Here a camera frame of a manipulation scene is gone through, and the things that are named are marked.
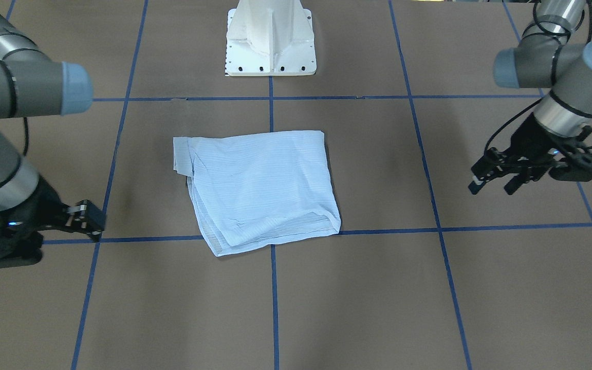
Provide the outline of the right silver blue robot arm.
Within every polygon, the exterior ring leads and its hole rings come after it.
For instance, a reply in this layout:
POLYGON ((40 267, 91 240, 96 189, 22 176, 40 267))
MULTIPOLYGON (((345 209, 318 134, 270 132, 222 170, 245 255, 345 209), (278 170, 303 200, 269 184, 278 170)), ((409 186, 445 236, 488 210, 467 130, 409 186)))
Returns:
MULTIPOLYGON (((83 66, 51 60, 0 14, 0 119, 80 114, 93 98, 83 66)), ((64 204, 26 153, 0 132, 0 244, 41 241, 42 230, 78 232, 97 242, 105 220, 91 201, 64 204)))

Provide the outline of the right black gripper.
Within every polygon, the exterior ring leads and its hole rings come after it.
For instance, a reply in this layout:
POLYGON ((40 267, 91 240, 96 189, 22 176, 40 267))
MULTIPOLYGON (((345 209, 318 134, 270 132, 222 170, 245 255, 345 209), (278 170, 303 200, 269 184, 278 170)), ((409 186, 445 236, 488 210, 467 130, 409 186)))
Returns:
POLYGON ((105 213, 88 199, 69 207, 57 191, 40 176, 31 196, 15 208, 3 212, 3 241, 15 247, 40 247, 42 230, 59 230, 84 234, 92 242, 100 242, 105 231, 105 213))

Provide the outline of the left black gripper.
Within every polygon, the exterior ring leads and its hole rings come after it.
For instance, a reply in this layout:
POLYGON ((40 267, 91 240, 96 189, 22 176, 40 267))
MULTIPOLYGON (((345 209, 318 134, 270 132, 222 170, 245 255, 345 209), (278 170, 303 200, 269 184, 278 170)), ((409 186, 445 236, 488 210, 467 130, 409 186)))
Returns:
POLYGON ((512 134, 508 149, 504 152, 488 149, 471 166, 473 177, 468 190, 477 195, 486 183, 514 174, 504 185, 505 192, 512 196, 522 185, 540 180, 549 171, 550 150, 557 149, 563 139, 531 113, 512 134))

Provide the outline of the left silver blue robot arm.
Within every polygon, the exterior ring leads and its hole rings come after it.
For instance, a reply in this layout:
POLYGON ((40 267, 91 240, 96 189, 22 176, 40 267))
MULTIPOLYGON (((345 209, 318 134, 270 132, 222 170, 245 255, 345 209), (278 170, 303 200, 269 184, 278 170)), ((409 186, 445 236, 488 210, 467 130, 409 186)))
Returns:
POLYGON ((504 189, 514 194, 544 175, 562 182, 592 180, 592 32, 583 44, 569 40, 585 17, 590 1, 541 1, 517 47, 495 57, 493 77, 500 87, 545 88, 548 92, 525 108, 505 150, 487 141, 472 166, 468 190, 478 194, 487 183, 507 175, 504 189))

